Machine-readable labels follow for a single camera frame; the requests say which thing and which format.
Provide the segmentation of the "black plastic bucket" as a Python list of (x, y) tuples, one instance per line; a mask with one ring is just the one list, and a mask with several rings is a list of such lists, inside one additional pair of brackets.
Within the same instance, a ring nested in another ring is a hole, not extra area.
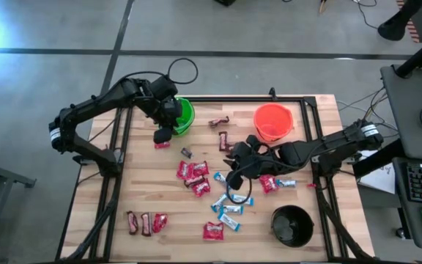
[(300, 248), (311, 240), (314, 223), (304, 209), (296, 205), (285, 205), (273, 212), (271, 230), (283, 245)]

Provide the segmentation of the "black stand foot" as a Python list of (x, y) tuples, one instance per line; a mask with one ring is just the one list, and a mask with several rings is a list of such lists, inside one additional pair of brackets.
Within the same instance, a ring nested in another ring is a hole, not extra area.
[(401, 40), (405, 35), (408, 22), (422, 8), (422, 0), (402, 1), (404, 4), (399, 11), (377, 28), (380, 37), (390, 41)]

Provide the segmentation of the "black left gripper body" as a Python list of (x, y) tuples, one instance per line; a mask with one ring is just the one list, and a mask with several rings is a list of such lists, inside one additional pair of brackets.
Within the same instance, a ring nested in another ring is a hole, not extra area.
[(156, 100), (148, 116), (161, 127), (178, 127), (177, 119), (182, 116), (182, 104), (175, 97), (162, 101)]

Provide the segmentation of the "grey keyboard desk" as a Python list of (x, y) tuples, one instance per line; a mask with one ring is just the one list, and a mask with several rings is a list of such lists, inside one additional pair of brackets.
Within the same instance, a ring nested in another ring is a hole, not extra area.
[(401, 210), (401, 224), (404, 235), (412, 239), (416, 246), (422, 248), (422, 202), (411, 201), (407, 193), (407, 164), (422, 164), (422, 160), (394, 158), (392, 160), (396, 174), (396, 190), (399, 194)]

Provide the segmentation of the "black stand pole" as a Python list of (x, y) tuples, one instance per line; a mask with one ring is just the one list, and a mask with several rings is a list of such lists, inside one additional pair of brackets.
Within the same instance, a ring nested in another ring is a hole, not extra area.
[(405, 63), (395, 67), (394, 71), (398, 77), (406, 78), (415, 68), (422, 65), (422, 48), (413, 54)]

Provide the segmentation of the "grey side desk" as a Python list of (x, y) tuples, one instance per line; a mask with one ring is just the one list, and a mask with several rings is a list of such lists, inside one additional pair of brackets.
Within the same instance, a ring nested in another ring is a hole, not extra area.
[(397, 76), (393, 66), (382, 67), (380, 73), (405, 155), (422, 159), (422, 69), (408, 78)]

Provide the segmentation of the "green plastic bucket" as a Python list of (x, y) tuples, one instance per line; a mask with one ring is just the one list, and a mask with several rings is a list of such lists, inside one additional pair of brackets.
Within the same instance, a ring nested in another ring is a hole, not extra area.
[(177, 118), (178, 126), (172, 136), (184, 136), (190, 129), (195, 119), (195, 110), (191, 102), (185, 98), (177, 98), (182, 107), (182, 115)]

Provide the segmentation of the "brown Snickers candy bar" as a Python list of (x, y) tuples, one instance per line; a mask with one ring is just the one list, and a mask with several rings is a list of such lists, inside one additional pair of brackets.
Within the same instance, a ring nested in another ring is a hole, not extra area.
[(141, 234), (145, 237), (150, 237), (152, 235), (151, 213), (150, 212), (142, 213), (141, 220), (142, 220)]
[(208, 125), (211, 128), (216, 128), (218, 127), (221, 123), (228, 123), (230, 121), (228, 116), (222, 117), (222, 118), (218, 118), (218, 119), (214, 119), (208, 122)]
[(138, 232), (138, 220), (135, 213), (131, 210), (127, 212), (127, 222), (129, 226), (129, 234), (135, 235)]
[(228, 133), (226, 131), (221, 131), (219, 135), (219, 150), (221, 152), (231, 152), (233, 146), (228, 143)]
[(198, 176), (198, 177), (184, 180), (184, 185), (186, 188), (193, 188), (195, 185), (203, 183), (204, 181), (205, 181), (204, 176)]

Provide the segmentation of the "black diagonal stand bar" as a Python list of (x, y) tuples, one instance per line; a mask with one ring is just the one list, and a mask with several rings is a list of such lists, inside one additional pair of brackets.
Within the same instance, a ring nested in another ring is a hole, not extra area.
[(388, 165), (394, 158), (406, 158), (401, 139), (391, 142), (390, 144), (378, 150), (369, 157), (357, 162), (352, 166), (353, 172), (357, 179), (379, 169), (382, 166)]

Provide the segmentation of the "orange jack-o'-lantern bucket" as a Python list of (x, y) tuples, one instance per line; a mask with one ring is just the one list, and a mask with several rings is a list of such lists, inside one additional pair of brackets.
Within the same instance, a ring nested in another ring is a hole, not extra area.
[(253, 123), (264, 142), (276, 142), (292, 131), (294, 122), (288, 108), (278, 103), (266, 103), (254, 112)]

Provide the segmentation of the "black aluminium table frame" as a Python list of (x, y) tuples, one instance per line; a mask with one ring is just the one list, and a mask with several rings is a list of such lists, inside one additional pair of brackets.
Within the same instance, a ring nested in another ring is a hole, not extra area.
[[(225, 227), (223, 241), (205, 241), (203, 226), (217, 223), (218, 215), (211, 209), (224, 187), (211, 182), (210, 193), (197, 197), (176, 176), (183, 160), (181, 149), (193, 153), (193, 161), (206, 161), (211, 172), (225, 173), (228, 166), (219, 150), (219, 135), (226, 131), (230, 142), (239, 142), (254, 133), (253, 113), (270, 96), (193, 96), (191, 103), (196, 118), (186, 135), (176, 137), (166, 149), (155, 149), (152, 134), (155, 126), (138, 109), (117, 114), (109, 111), (96, 117), (90, 139), (100, 148), (122, 150), (123, 177), (119, 184), (116, 213), (101, 227), (97, 240), (84, 255), (85, 263), (94, 262), (317, 262), (330, 257), (349, 257), (352, 252), (317, 204), (309, 168), (292, 174), (295, 188), (283, 188), (264, 194), (258, 182), (244, 183), (241, 194), (251, 194), (254, 206), (235, 216), (240, 229)], [(211, 128), (208, 122), (228, 116), (228, 123)], [(284, 205), (304, 209), (314, 222), (311, 240), (300, 248), (279, 242), (270, 223), (273, 211)], [(127, 212), (138, 220), (138, 232), (129, 234)], [(150, 237), (141, 234), (141, 214), (150, 212), (152, 224), (156, 213), (166, 213), (166, 226)]]

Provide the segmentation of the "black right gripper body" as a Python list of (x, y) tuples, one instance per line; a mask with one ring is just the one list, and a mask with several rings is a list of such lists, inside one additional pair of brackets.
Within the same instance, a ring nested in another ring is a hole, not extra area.
[(275, 151), (256, 136), (248, 136), (244, 144), (249, 151), (240, 156), (239, 171), (242, 175), (279, 175), (281, 168)]

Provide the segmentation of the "white paper sheet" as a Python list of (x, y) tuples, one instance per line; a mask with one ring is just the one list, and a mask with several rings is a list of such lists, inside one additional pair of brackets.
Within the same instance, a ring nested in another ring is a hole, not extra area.
[(381, 166), (379, 169), (361, 177), (358, 182), (362, 186), (389, 194), (396, 193), (396, 175), (392, 163)]

